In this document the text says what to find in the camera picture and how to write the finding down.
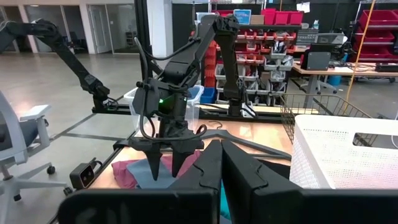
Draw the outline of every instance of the chair wheel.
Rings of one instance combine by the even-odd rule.
[[[49,166],[48,168],[47,168],[47,174],[48,175],[52,175],[52,174],[54,174],[55,173],[55,166]]]
[[[68,196],[73,193],[73,190],[70,187],[65,187],[63,193],[65,194],[65,196]]]
[[[14,196],[14,201],[15,201],[15,202],[19,201],[20,199],[22,199],[22,197],[21,197],[20,194]]]

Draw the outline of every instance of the glass door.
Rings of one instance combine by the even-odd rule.
[[[138,53],[136,12],[133,4],[107,4],[109,29],[115,54]]]
[[[25,6],[25,9],[30,22],[37,19],[45,19],[46,21],[54,23],[58,27],[58,31],[61,33],[64,43],[68,44],[70,38],[68,36],[61,6],[30,5]],[[52,52],[52,49],[39,39],[35,38],[35,41],[39,52]]]
[[[0,23],[7,21],[6,11],[3,6],[0,6]],[[17,42],[14,40],[6,49],[6,52],[19,52]]]
[[[90,16],[97,54],[112,52],[108,20],[106,18],[106,6],[91,5]]]

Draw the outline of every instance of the white laundry basket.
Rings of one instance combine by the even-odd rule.
[[[398,136],[398,121],[296,116],[290,181],[306,189],[398,189],[398,149],[355,146],[357,133]]]
[[[189,88],[189,92],[191,93],[191,97],[187,100],[187,111],[185,112],[185,120],[188,121],[188,128],[196,131],[198,120],[199,120],[199,109],[200,109],[200,97],[203,94],[205,88],[201,85],[195,85],[194,87]],[[134,111],[132,106],[132,102],[134,100],[134,96],[136,95],[137,88],[127,92],[124,94],[124,99],[129,102],[131,117],[132,117],[132,125],[134,130],[139,130],[139,115]]]

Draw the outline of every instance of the desk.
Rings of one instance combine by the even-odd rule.
[[[375,63],[361,63],[361,65],[370,65],[370,66],[376,66]],[[352,76],[353,75],[353,70],[348,68],[348,67],[336,67],[336,68],[329,68],[326,71],[313,71],[313,70],[305,70],[300,68],[301,65],[298,64],[298,62],[295,62],[293,64],[293,70],[296,72],[299,72],[302,75],[310,75],[310,80],[308,81],[308,88],[307,88],[307,93],[308,94],[317,94],[317,81],[318,81],[318,76],[319,75],[348,75]],[[359,68],[358,71],[355,73],[355,75],[359,77],[381,77],[381,78],[386,78],[386,77],[396,77],[398,76],[398,73],[396,72],[376,72],[374,69],[372,70],[366,70],[363,68]],[[305,99],[305,107],[310,108],[312,104],[312,96],[306,96]]]
[[[235,121],[222,121],[222,129],[227,129],[232,135],[256,142],[258,144],[263,144],[275,149],[292,153],[292,144],[289,137],[286,134],[284,127],[281,124],[266,124],[266,123],[243,123]],[[199,120],[198,126],[205,124],[210,129],[215,129],[219,126],[217,123],[209,123],[208,120]],[[205,147],[209,145],[212,139],[204,140]],[[247,153],[260,154],[261,152],[255,151],[248,147],[240,146],[241,149],[245,150]],[[145,154],[140,151],[136,151],[133,148],[125,147],[119,151],[115,151],[116,157],[104,168],[102,173],[96,178],[93,184],[90,186],[91,189],[94,188],[112,188],[118,189],[111,164],[117,161],[126,161],[131,159],[145,159]],[[290,165],[290,161],[278,160],[278,159],[267,159],[268,161],[278,162],[285,165]]]

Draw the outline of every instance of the white plastic basket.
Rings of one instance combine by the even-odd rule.
[[[398,189],[398,149],[355,146],[356,133],[398,136],[398,121],[296,116],[290,181],[306,189]]]

